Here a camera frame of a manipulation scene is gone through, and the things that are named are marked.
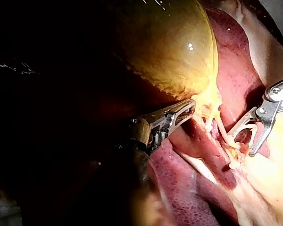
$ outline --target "instrument screw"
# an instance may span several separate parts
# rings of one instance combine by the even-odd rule
[[[266,114],[267,113],[267,109],[265,107],[261,107],[259,109],[259,111],[260,111],[261,114]]]
[[[280,89],[278,87],[273,88],[273,93],[277,94],[280,93]]]
[[[131,122],[132,122],[133,124],[139,124],[139,123],[140,123],[140,121],[139,121],[138,119],[132,119]]]

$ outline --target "metal instrument jaw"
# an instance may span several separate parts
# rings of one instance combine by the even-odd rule
[[[249,122],[261,122],[264,126],[257,141],[252,145],[249,156],[257,154],[263,143],[269,136],[275,124],[277,113],[283,111],[283,80],[266,89],[263,95],[263,103],[260,107],[250,109],[228,132],[228,135],[236,136],[241,127]]]
[[[134,117],[130,125],[131,139],[144,144],[146,153],[150,155],[161,146],[164,139],[189,120],[194,112],[195,101],[187,99],[150,114]]]

